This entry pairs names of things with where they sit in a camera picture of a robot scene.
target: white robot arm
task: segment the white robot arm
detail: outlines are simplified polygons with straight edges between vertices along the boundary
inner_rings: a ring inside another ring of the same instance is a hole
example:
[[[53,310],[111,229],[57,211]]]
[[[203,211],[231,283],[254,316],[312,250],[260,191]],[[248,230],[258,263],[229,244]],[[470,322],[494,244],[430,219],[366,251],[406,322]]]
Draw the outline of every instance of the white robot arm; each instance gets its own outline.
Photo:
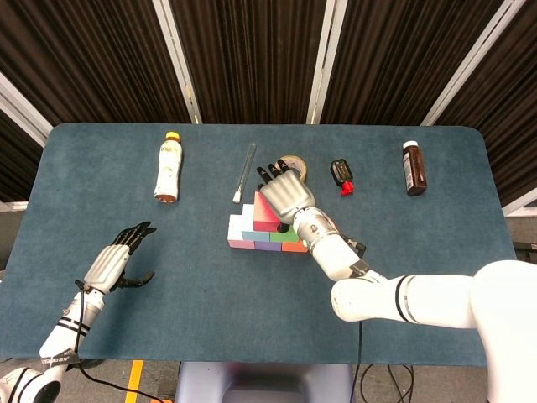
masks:
[[[60,393],[61,379],[70,365],[78,364],[78,347],[89,333],[91,325],[104,307],[103,297],[116,288],[141,287],[154,276],[125,277],[125,266],[142,240],[156,228],[150,222],[124,229],[97,256],[84,277],[77,281],[80,292],[69,308],[63,310],[52,333],[39,350],[44,372],[19,368],[0,379],[2,403],[52,403]]]
[[[385,318],[414,324],[476,328],[488,364],[488,401],[537,401],[537,267],[494,262],[475,276],[405,275],[387,280],[374,272],[331,219],[315,208],[310,190],[279,160],[280,171],[262,168],[260,189],[279,219],[293,224],[315,261],[336,281],[334,312],[344,321]]]

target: plastic bottle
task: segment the plastic bottle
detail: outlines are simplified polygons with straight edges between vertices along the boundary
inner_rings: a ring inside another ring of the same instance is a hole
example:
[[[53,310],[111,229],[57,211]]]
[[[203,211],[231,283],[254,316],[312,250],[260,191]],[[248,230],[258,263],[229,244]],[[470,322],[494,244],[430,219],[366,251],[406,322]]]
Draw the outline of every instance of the plastic bottle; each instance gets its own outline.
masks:
[[[159,202],[173,203],[179,196],[177,180],[183,149],[177,132],[166,133],[166,140],[160,146],[159,176],[154,189],[154,197]]]
[[[417,141],[403,144],[403,167],[406,179],[406,192],[410,196],[422,194],[427,189],[425,162]]]

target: roll of tape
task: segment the roll of tape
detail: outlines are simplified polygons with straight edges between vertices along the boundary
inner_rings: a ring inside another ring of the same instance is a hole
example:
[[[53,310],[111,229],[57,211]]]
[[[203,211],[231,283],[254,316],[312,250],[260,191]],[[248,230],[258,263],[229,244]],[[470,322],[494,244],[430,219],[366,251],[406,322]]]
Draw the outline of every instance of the roll of tape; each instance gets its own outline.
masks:
[[[296,170],[299,173],[299,179],[302,183],[305,183],[305,178],[308,175],[308,167],[305,164],[304,160],[300,157],[297,157],[296,155],[284,155],[281,157],[281,159],[284,161],[287,166],[292,169]]]

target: table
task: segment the table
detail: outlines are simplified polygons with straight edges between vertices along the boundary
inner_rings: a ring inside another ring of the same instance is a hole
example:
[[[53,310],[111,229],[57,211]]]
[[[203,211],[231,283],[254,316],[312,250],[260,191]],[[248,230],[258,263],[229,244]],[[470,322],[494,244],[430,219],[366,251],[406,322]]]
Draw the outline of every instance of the table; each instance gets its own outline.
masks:
[[[180,200],[153,199],[159,145],[179,130]],[[429,188],[405,192],[402,144],[420,143]],[[119,230],[151,220],[128,275],[81,347],[95,359],[289,363],[357,360],[358,325],[331,310],[332,283],[308,254],[230,249],[229,214],[248,144],[253,168],[283,154],[308,164],[317,206],[368,246],[371,267],[473,275],[514,251],[482,136],[462,127],[70,123],[55,128],[0,288],[0,356],[37,356],[98,252]],[[345,158],[356,192],[340,197],[330,163]],[[242,202],[259,180],[252,169]],[[475,330],[372,320],[362,361],[485,364]]]

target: black curtain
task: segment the black curtain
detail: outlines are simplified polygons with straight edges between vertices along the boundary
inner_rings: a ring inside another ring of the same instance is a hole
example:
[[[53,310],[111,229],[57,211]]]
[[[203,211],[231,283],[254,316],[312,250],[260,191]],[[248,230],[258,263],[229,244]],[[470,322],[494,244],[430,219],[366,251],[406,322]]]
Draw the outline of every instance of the black curtain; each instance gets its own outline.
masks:
[[[29,199],[43,149],[0,111],[0,201]]]
[[[325,0],[172,0],[204,123],[305,123]]]
[[[349,1],[321,122],[421,124],[501,3]]]
[[[151,0],[3,0],[0,69],[53,124],[190,122]]]
[[[537,187],[535,16],[526,2],[437,122],[482,133],[503,205]]]

